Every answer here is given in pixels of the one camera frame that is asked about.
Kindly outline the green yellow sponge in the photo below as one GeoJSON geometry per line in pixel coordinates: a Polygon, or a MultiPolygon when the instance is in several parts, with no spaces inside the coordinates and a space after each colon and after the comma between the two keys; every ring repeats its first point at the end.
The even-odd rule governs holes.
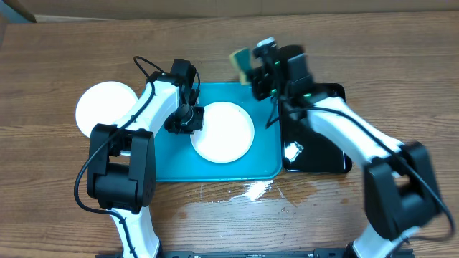
{"type": "Polygon", "coordinates": [[[248,48],[236,50],[229,56],[229,60],[238,72],[241,85],[250,85],[251,81],[248,77],[252,70],[250,50],[248,48]]]}

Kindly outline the white plate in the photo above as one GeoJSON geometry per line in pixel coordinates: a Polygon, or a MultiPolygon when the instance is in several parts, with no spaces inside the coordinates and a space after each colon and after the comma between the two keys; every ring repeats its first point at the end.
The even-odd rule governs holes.
{"type": "Polygon", "coordinates": [[[231,102],[206,105],[203,128],[190,136],[194,150],[213,163],[230,163],[243,157],[254,138],[252,118],[242,107],[231,102]]]}
{"type": "Polygon", "coordinates": [[[86,137],[98,124],[112,125],[138,101],[135,92],[122,82],[105,81],[85,91],[75,108],[78,128],[86,137]]]}

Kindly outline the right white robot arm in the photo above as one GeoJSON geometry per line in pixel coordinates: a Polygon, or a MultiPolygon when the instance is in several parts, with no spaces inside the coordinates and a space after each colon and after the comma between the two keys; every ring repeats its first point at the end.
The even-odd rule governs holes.
{"type": "Polygon", "coordinates": [[[260,67],[247,76],[259,100],[274,97],[282,116],[333,143],[364,174],[369,222],[346,257],[390,257],[440,213],[446,213],[427,149],[404,144],[359,117],[325,83],[314,82],[299,45],[278,47],[270,37],[253,50],[260,67]]]}

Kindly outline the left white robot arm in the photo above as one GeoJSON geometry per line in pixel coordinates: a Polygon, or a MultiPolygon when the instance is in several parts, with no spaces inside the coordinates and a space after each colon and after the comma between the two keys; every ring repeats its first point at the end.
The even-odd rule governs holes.
{"type": "Polygon", "coordinates": [[[80,208],[115,222],[120,257],[157,257],[161,242],[149,204],[156,188],[155,137],[159,129],[192,134],[202,129],[204,110],[196,105],[200,74],[195,67],[154,72],[127,118],[98,123],[90,134],[89,156],[75,180],[80,208]]]}

